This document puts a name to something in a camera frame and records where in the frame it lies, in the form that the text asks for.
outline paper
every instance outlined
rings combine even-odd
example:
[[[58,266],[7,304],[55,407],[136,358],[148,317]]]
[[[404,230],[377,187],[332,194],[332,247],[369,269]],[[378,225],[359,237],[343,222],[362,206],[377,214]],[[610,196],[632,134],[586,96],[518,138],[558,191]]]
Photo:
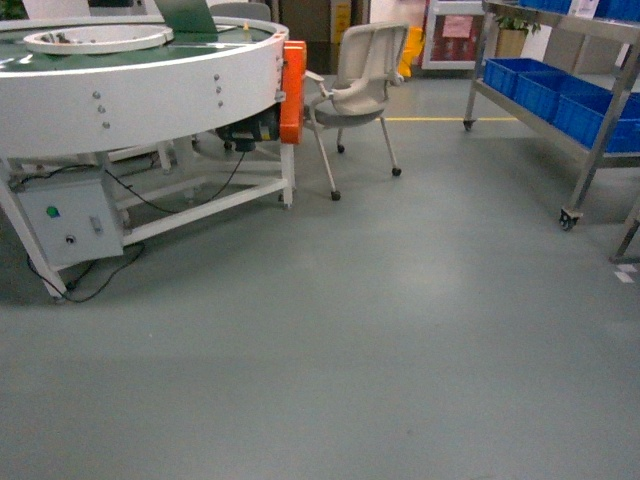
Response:
[[[472,23],[473,17],[471,15],[446,15],[442,36],[444,38],[469,38]]]

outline office chair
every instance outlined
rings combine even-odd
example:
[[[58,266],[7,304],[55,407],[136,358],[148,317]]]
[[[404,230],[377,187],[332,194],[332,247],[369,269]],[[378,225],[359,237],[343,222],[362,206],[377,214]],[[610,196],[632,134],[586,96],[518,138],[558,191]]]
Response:
[[[391,172],[394,177],[402,173],[382,114],[389,100],[389,85],[398,86],[403,81],[398,74],[398,65],[408,34],[409,25],[405,23],[384,22],[351,27],[342,37],[338,74],[331,89],[327,90],[323,77],[307,71],[307,78],[317,84],[320,94],[309,102],[305,101],[305,127],[312,129],[315,135],[334,201],[340,200],[340,192],[320,139],[323,130],[338,129],[337,148],[339,153],[343,153],[342,133],[345,128],[359,127],[379,118],[393,165]]]
[[[264,3],[228,2],[218,3],[209,7],[211,15],[215,17],[246,18],[249,20],[271,21],[271,9]]]

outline gray epoxy floor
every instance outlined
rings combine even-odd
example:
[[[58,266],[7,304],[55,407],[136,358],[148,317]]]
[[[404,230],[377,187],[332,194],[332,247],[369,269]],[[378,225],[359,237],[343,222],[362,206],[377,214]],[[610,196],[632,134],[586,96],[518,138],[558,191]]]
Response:
[[[462,116],[468,85],[413,79],[388,116]],[[0,478],[640,478],[640,273],[607,261],[640,171],[598,173],[565,233],[577,167],[521,123],[390,130],[400,178],[349,131],[331,202],[307,132],[292,210],[149,240],[82,305],[4,222]]]

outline switch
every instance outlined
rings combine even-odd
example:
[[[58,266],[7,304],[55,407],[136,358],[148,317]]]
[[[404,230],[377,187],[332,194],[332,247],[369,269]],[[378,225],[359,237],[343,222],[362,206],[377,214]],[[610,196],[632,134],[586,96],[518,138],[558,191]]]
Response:
[[[60,212],[58,211],[58,209],[54,206],[48,206],[47,207],[47,215],[49,216],[49,218],[58,218],[60,216]]]

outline cart wheel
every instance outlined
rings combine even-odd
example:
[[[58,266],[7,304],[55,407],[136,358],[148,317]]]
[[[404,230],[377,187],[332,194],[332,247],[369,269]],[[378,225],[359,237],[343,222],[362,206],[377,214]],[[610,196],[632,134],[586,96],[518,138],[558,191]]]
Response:
[[[565,232],[570,232],[573,227],[576,226],[576,223],[578,223],[578,219],[579,217],[572,217],[564,210],[560,210],[560,227]]]

